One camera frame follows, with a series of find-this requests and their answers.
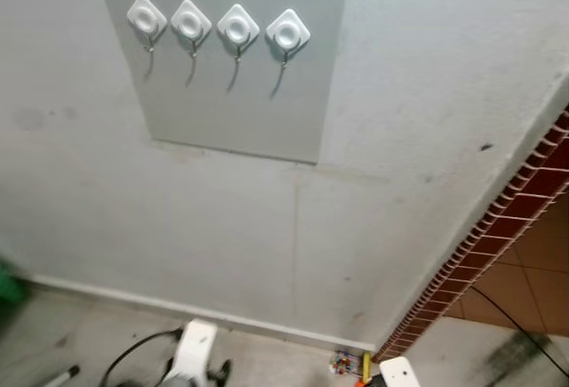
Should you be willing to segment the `grey metal rod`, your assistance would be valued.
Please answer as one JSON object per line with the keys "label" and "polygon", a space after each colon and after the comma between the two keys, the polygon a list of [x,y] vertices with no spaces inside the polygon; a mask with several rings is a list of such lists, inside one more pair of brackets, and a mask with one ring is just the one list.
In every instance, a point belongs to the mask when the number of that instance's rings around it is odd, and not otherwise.
{"label": "grey metal rod", "polygon": [[62,387],[68,383],[69,380],[75,379],[80,374],[81,367],[74,364],[74,366],[60,372],[60,374],[54,375],[48,382],[42,383],[40,387]]}

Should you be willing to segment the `green object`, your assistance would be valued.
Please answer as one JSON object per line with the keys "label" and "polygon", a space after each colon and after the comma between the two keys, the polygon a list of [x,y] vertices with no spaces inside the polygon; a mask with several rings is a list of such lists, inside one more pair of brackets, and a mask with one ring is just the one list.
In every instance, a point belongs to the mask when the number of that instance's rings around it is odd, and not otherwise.
{"label": "green object", "polygon": [[15,306],[26,299],[26,289],[7,262],[0,261],[0,305]]}

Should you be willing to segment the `grey wall panel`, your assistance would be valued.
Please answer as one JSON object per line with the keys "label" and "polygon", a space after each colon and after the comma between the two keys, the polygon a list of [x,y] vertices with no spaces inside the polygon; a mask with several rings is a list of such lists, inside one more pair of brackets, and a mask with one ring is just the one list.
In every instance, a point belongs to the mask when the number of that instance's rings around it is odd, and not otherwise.
{"label": "grey wall panel", "polygon": [[[212,22],[195,59],[170,26],[183,0],[150,0],[168,20],[153,53],[127,21],[134,0],[103,1],[154,139],[290,162],[318,160],[345,0],[191,0]],[[240,63],[217,35],[217,21],[233,4],[260,26]],[[281,69],[267,28],[289,8],[308,26],[310,40]]]}

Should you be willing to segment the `white adhesive wall hook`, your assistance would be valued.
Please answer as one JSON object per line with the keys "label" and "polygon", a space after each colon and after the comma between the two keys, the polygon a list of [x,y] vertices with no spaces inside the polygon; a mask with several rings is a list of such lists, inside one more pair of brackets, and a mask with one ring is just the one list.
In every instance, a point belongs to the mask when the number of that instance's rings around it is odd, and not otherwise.
{"label": "white adhesive wall hook", "polygon": [[281,69],[310,40],[310,30],[294,9],[285,9],[267,28],[268,41],[280,52]]}
{"label": "white adhesive wall hook", "polygon": [[172,14],[171,29],[190,44],[188,56],[196,58],[196,51],[210,35],[212,22],[191,0],[183,0]]}
{"label": "white adhesive wall hook", "polygon": [[127,21],[147,41],[145,49],[153,53],[158,38],[165,32],[168,20],[150,0],[134,0],[127,9]]}
{"label": "white adhesive wall hook", "polygon": [[235,63],[241,62],[244,50],[259,33],[260,26],[241,4],[233,4],[217,21],[217,35],[233,50]]}

